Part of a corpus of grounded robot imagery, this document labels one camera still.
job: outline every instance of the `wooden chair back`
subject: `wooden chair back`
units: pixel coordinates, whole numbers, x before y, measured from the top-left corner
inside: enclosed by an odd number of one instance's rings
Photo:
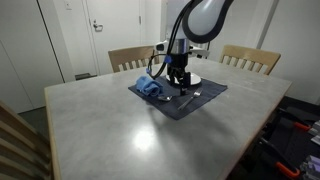
[[[49,141],[0,101],[0,179],[53,179]]]
[[[249,71],[257,73],[260,72],[263,66],[266,66],[263,74],[269,75],[280,56],[279,53],[275,52],[225,45],[220,57],[220,63],[225,62],[227,65],[233,65],[241,69],[247,68]]]
[[[140,66],[147,66],[148,61],[152,55],[156,55],[153,46],[132,47],[125,49],[117,49],[109,51],[109,57],[112,65],[113,72],[120,72],[119,66],[123,70],[139,68]],[[159,64],[158,56],[154,59],[154,64]]]

